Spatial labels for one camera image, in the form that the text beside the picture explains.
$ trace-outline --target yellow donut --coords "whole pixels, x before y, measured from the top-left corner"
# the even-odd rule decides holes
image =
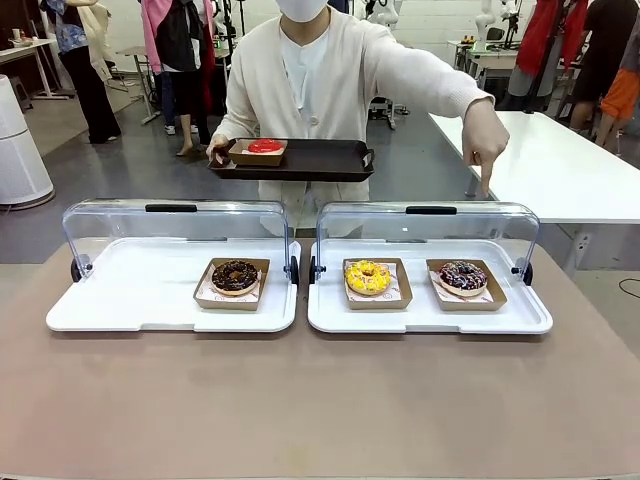
[[[347,267],[344,276],[349,288],[360,295],[380,295],[391,285],[389,267],[368,260],[352,263]]]

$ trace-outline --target pink jacket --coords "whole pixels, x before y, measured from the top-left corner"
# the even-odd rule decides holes
[[[156,48],[156,35],[158,33],[158,26],[169,13],[172,3],[173,0],[142,0],[141,2],[144,43],[153,73],[162,72],[162,62],[160,62]],[[209,32],[213,35],[213,5],[210,0],[204,0],[204,8],[207,12]]]

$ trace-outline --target hand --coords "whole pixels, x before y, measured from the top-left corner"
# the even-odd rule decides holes
[[[509,132],[496,115],[493,103],[476,100],[467,109],[462,128],[462,158],[467,165],[480,167],[482,192],[489,196],[489,181],[496,158],[509,143]]]
[[[229,145],[229,139],[227,137],[225,137],[224,135],[214,135],[213,138],[211,139],[211,143],[209,144],[209,148],[207,148],[207,156],[209,157],[209,160],[213,160],[213,154],[215,152],[216,148],[224,148],[227,145]],[[223,165],[224,160],[222,159],[222,157],[219,154],[215,154],[216,156],[216,161],[220,164]]]

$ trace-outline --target face mask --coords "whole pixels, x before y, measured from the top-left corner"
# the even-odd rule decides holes
[[[310,22],[327,6],[327,0],[276,0],[280,11],[298,23]]]

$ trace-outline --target stool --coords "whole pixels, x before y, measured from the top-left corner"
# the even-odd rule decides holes
[[[31,110],[33,108],[33,105],[31,104],[31,98],[29,98],[29,94],[24,88],[20,77],[9,77],[9,81],[11,82],[13,93],[15,93],[16,98],[18,99],[18,104],[20,105],[22,113],[24,113],[25,110]]]

